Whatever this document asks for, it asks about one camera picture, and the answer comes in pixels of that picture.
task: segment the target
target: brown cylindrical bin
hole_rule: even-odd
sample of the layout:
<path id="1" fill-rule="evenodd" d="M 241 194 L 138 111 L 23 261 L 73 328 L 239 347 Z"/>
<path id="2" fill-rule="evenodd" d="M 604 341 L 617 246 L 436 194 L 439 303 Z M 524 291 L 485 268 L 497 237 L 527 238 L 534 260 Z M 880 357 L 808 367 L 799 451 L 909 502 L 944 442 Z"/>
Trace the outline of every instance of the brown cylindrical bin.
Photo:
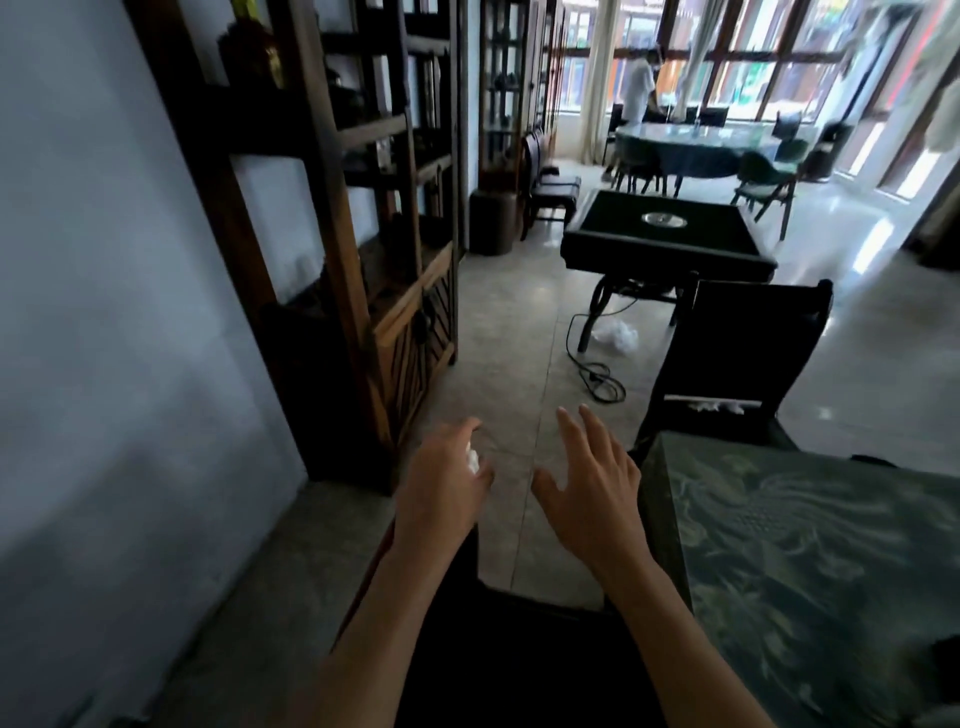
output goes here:
<path id="1" fill-rule="evenodd" d="M 484 192 L 470 195 L 470 252 L 505 255 L 516 238 L 516 194 Z"/>

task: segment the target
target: floral pattern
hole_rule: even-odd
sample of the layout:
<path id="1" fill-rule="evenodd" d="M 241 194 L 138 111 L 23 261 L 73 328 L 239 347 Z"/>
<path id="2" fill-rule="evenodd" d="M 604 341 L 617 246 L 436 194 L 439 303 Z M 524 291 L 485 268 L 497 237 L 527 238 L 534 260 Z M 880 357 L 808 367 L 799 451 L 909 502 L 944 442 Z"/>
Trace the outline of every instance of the floral pattern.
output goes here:
<path id="1" fill-rule="evenodd" d="M 648 519 L 671 504 L 671 575 L 780 728 L 894 726 L 936 702 L 929 646 L 960 633 L 960 480 L 664 433 L 644 498 Z"/>

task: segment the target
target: hand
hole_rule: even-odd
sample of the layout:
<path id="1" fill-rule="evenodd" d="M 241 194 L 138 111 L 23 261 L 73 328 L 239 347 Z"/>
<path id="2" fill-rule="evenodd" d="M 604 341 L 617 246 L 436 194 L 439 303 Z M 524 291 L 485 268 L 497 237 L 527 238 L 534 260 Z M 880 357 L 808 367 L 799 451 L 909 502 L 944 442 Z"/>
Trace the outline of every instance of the hand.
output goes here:
<path id="1" fill-rule="evenodd" d="M 532 489 L 560 543 L 603 583 L 604 574 L 625 562 L 650 557 L 636 509 L 640 469 L 585 404 L 580 416 L 583 428 L 565 409 L 557 410 L 566 489 L 559 490 L 543 468 L 534 472 Z"/>
<path id="2" fill-rule="evenodd" d="M 479 426 L 470 417 L 427 435 L 396 491 L 394 548 L 440 577 L 477 523 L 493 483 L 489 462 L 481 459 L 476 475 L 467 465 L 467 445 Z"/>

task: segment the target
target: floor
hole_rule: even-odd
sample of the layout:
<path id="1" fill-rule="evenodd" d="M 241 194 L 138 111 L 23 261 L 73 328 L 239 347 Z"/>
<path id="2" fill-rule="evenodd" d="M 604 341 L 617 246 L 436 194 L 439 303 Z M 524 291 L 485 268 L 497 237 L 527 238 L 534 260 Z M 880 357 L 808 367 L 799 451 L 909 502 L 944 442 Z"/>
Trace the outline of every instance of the floor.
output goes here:
<path id="1" fill-rule="evenodd" d="M 562 165 L 600 184 L 600 169 Z M 684 182 L 682 196 L 728 203 L 733 181 Z M 828 329 L 780 410 L 803 449 L 847 457 L 882 456 L 902 467 L 960 475 L 960 286 L 897 253 L 895 223 L 832 184 L 803 184 L 786 239 L 779 207 L 760 221 L 779 262 L 775 282 L 829 278 L 836 303 Z M 497 478 L 480 522 L 481 576 L 489 585 L 542 600 L 599 607 L 602 592 L 560 546 L 532 497 L 535 467 L 564 478 L 555 410 L 588 394 L 566 354 L 576 351 L 582 318 L 599 277 L 567 271 L 562 228 L 538 223 L 502 257 L 468 256 L 460 272 L 460 350 L 456 366 L 425 404 L 414 445 L 442 421 L 476 415 L 474 446 Z M 608 311 L 629 300 L 614 297 Z M 629 355 L 592 342 L 588 360 L 607 362 L 627 398 L 596 405 L 623 443 L 632 443 L 668 343 L 672 306 L 638 302 L 613 317 L 636 328 Z"/>
<path id="2" fill-rule="evenodd" d="M 598 168 L 574 167 L 564 172 L 581 174 L 585 191 L 599 184 Z M 683 196 L 727 203 L 732 184 L 691 180 Z M 778 211 L 761 221 L 772 243 L 779 225 Z M 776 280 L 830 278 L 837 296 L 780 419 L 803 449 L 960 475 L 960 286 L 956 276 L 892 250 L 893 229 L 880 211 L 832 185 L 802 185 L 786 240 L 771 246 Z M 459 359 L 424 404 L 408 449 L 440 421 L 479 416 L 474 446 L 497 471 L 480 521 L 481 577 L 521 595 L 596 608 L 600 587 L 560 546 L 529 492 L 535 466 L 563 483 L 554 411 L 588 398 L 564 342 L 598 277 L 565 269 L 561 234 L 559 225 L 538 223 L 508 255 L 465 258 Z M 614 298 L 609 310 L 625 303 Z M 627 387 L 624 402 L 597 406 L 624 443 L 643 418 L 670 313 L 665 303 L 636 303 L 616 317 L 636 328 L 636 352 L 620 355 L 597 342 L 588 350 Z M 574 350 L 581 322 L 569 333 Z M 284 724 L 297 694 L 313 689 L 392 516 L 392 502 L 376 494 L 335 483 L 304 488 L 172 671 L 148 710 L 150 724 Z"/>

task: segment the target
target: person's left hand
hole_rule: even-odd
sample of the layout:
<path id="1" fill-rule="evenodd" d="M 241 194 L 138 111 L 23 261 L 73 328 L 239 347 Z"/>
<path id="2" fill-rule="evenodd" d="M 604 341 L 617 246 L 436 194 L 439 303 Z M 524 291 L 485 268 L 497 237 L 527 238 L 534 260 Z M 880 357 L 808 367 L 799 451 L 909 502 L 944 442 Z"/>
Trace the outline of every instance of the person's left hand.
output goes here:
<path id="1" fill-rule="evenodd" d="M 477 523 L 493 483 L 488 461 L 480 460 L 476 475 L 467 465 L 467 445 L 480 424 L 470 417 L 427 435 L 396 491 L 394 548 L 441 576 Z"/>

